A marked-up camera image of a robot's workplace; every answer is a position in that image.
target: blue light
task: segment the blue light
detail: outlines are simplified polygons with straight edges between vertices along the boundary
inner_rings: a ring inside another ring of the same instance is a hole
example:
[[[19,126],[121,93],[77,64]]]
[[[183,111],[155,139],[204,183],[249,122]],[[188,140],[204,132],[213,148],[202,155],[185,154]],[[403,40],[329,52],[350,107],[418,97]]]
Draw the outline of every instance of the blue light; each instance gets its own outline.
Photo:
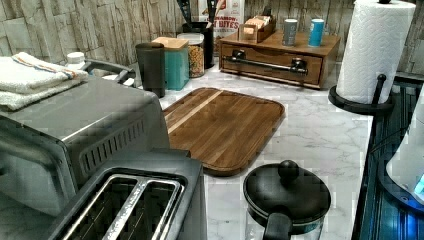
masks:
[[[424,194],[424,175],[421,177],[414,189],[415,194]]]

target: wood panel backsplash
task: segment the wood panel backsplash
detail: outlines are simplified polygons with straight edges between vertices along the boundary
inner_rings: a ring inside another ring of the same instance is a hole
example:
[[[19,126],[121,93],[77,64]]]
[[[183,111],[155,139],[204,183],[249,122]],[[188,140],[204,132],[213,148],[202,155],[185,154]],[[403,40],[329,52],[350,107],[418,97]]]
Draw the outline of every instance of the wood panel backsplash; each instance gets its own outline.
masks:
[[[307,32],[313,18],[326,21],[326,34],[341,36],[342,60],[354,0],[245,0],[245,19],[270,5],[277,28],[286,18]],[[424,7],[416,3],[414,19],[399,71],[424,74]],[[193,16],[197,0],[191,0]],[[82,51],[88,58],[124,65],[136,62],[134,46],[158,36],[176,36],[184,23],[176,0],[0,0],[0,55],[28,52],[61,63]]]

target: paper towel roll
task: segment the paper towel roll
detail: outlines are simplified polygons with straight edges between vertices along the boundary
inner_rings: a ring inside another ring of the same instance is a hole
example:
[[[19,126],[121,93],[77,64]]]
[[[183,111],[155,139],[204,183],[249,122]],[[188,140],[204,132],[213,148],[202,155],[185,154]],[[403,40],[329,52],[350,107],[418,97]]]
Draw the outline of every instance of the paper towel roll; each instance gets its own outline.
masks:
[[[377,76],[384,74],[387,80],[378,102],[387,101],[414,11],[414,4],[402,1],[355,2],[336,88],[341,97],[370,104]]]

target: black paper towel holder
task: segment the black paper towel holder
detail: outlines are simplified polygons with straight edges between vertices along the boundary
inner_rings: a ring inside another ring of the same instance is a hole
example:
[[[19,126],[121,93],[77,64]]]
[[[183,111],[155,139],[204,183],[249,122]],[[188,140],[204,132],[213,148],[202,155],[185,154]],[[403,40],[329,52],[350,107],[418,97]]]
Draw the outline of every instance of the black paper towel holder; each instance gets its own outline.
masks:
[[[328,100],[330,100],[334,106],[352,113],[362,115],[384,115],[390,113],[394,107],[390,96],[386,102],[378,104],[381,91],[383,90],[384,81],[386,81],[386,79],[386,75],[378,75],[377,87],[375,88],[374,97],[371,104],[357,103],[341,97],[336,91],[337,85],[330,89]]]

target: white towel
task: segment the white towel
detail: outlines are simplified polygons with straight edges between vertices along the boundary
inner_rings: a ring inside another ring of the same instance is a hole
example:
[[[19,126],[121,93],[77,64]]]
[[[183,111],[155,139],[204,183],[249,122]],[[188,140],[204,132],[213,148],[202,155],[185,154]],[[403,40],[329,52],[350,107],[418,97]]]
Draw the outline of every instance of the white towel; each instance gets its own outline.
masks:
[[[23,52],[0,57],[0,105],[17,110],[79,84],[87,75]]]

